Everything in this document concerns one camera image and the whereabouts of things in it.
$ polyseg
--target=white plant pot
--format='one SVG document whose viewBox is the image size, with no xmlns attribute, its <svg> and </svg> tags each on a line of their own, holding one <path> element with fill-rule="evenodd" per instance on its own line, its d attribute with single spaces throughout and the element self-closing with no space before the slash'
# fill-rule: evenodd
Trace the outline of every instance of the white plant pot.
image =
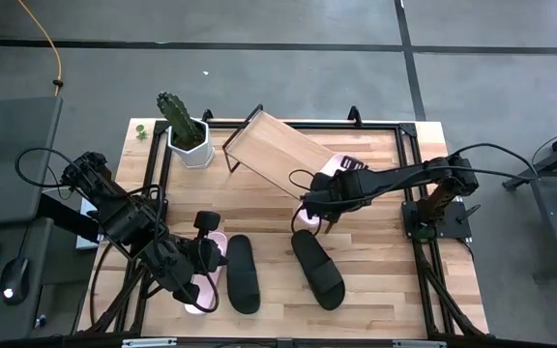
<svg viewBox="0 0 557 348">
<path fill-rule="evenodd" d="M 167 145 L 178 154 L 184 166 L 188 169 L 203 169 L 210 165 L 210 162 L 214 158 L 214 147 L 212 146 L 212 139 L 210 139 L 210 128 L 208 124 L 203 121 L 192 120 L 196 124 L 199 124 L 205 130 L 205 141 L 199 144 L 197 147 L 190 150 L 178 149 L 173 145 L 173 128 L 169 127 L 168 130 L 168 143 Z"/>
</svg>

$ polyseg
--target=gray floor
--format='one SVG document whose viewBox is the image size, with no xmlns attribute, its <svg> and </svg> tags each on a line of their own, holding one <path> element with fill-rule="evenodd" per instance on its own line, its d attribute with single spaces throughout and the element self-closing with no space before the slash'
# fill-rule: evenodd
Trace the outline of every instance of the gray floor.
<svg viewBox="0 0 557 348">
<path fill-rule="evenodd" d="M 54 38 L 219 43 L 400 44 L 391 0 L 27 0 Z M 404 0 L 413 44 L 557 46 L 557 0 Z M 0 0 L 0 38 L 40 38 L 14 1 Z M 289 118 L 414 120 L 401 53 L 61 49 L 66 87 L 55 146 L 71 157 L 106 154 L 117 166 L 131 117 L 158 117 L 158 91 L 179 94 L 200 115 L 243 117 L 259 102 Z M 443 123 L 449 148 L 479 141 L 529 157 L 557 134 L 557 55 L 416 54 L 427 120 Z M 0 99 L 46 96 L 56 66 L 47 48 L 0 47 Z M 522 170 L 488 150 L 475 166 Z M 557 343 L 553 247 L 528 188 L 480 178 L 467 199 L 490 330 Z"/>
</svg>

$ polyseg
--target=wooden table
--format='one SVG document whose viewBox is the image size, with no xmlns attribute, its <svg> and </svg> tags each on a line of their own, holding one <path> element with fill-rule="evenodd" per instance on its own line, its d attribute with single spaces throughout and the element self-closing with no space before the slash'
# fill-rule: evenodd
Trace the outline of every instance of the wooden table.
<svg viewBox="0 0 557 348">
<path fill-rule="evenodd" d="M 142 185 L 151 139 L 138 140 L 136 126 L 152 133 L 154 119 L 131 119 L 117 182 L 124 189 Z M 416 123 L 423 160 L 447 155 L 442 126 Z M 404 237 L 399 205 L 402 191 L 385 194 L 370 207 L 343 215 L 319 243 L 343 275 L 346 296 L 334 311 L 324 310 L 308 289 L 290 245 L 289 221 L 299 202 L 244 166 L 230 174 L 221 145 L 233 130 L 212 130 L 216 156 L 204 170 L 186 169 L 173 155 L 166 195 L 170 201 L 167 224 L 171 233 L 193 237 L 199 210 L 222 217 L 227 236 L 249 236 L 258 271 L 261 307 L 252 315 L 238 313 L 227 298 L 226 278 L 220 277 L 220 307 L 212 314 L 187 314 L 184 305 L 160 292 L 147 303 L 144 336 L 248 336 L 299 338 L 425 338 L 414 252 Z M 355 157 L 372 169 L 398 166 L 395 136 L 383 130 L 303 130 L 328 149 Z M 156 180 L 163 150 L 156 161 Z M 460 243 L 440 240 L 447 287 L 473 323 L 487 330 L 477 277 L 470 254 Z M 126 260 L 116 251 L 106 257 L 98 278 L 97 315 L 119 291 Z M 438 328 L 439 302 L 432 295 Z M 85 301 L 79 328 L 89 326 Z M 129 310 L 132 321 L 134 305 Z"/>
</svg>

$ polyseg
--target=cactus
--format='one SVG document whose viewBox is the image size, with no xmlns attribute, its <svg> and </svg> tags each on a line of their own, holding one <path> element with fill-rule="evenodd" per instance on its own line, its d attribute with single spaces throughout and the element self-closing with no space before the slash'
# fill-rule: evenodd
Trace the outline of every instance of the cactus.
<svg viewBox="0 0 557 348">
<path fill-rule="evenodd" d="M 191 120 L 184 103 L 177 96 L 160 92 L 157 103 L 162 115 L 173 127 L 175 146 L 182 150 L 190 150 L 205 140 L 205 134 Z"/>
</svg>

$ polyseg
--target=wooden plank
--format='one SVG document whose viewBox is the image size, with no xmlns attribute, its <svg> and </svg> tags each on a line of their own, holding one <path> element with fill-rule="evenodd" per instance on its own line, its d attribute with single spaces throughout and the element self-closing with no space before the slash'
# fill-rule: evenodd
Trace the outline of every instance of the wooden plank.
<svg viewBox="0 0 557 348">
<path fill-rule="evenodd" d="M 116 180 L 125 189 L 143 182 L 150 139 L 136 139 L 137 125 L 152 133 L 153 119 L 132 119 Z M 440 123 L 416 123 L 423 160 L 447 154 Z M 204 170 L 186 169 L 177 155 L 171 159 L 167 198 L 167 224 L 171 233 L 193 237 L 197 211 L 221 214 L 220 229 L 228 237 L 249 236 L 261 288 L 261 308 L 252 315 L 236 312 L 226 293 L 226 278 L 219 282 L 220 309 L 194 316 L 184 305 L 161 292 L 148 301 L 144 335 L 168 336 L 289 336 L 308 338 L 424 338 L 414 254 L 404 238 L 399 204 L 402 192 L 375 199 L 370 207 L 343 215 L 319 243 L 335 260 L 345 279 L 343 305 L 326 311 L 316 304 L 290 245 L 289 220 L 299 202 L 252 170 L 241 166 L 229 173 L 222 144 L 233 130 L 212 130 L 216 156 Z M 364 160 L 372 169 L 398 166 L 391 131 L 303 130 L 302 134 L 333 151 Z M 157 166 L 162 163 L 164 140 Z M 158 180 L 160 169 L 155 175 Z M 440 241 L 440 253 L 450 293 L 474 324 L 486 331 L 483 304 L 472 259 L 455 241 Z M 100 315 L 121 287 L 126 260 L 113 250 L 106 258 L 97 286 Z M 442 327 L 439 300 L 432 296 L 438 328 Z M 129 310 L 132 318 L 134 306 Z M 89 325 L 87 306 L 82 325 Z"/>
<path fill-rule="evenodd" d="M 257 113 L 226 152 L 296 198 L 305 191 L 289 182 L 290 173 L 298 169 L 316 173 L 335 154 L 264 111 Z M 300 182 L 310 182 L 304 173 L 294 174 L 292 180 L 299 182 L 299 177 Z"/>
</svg>

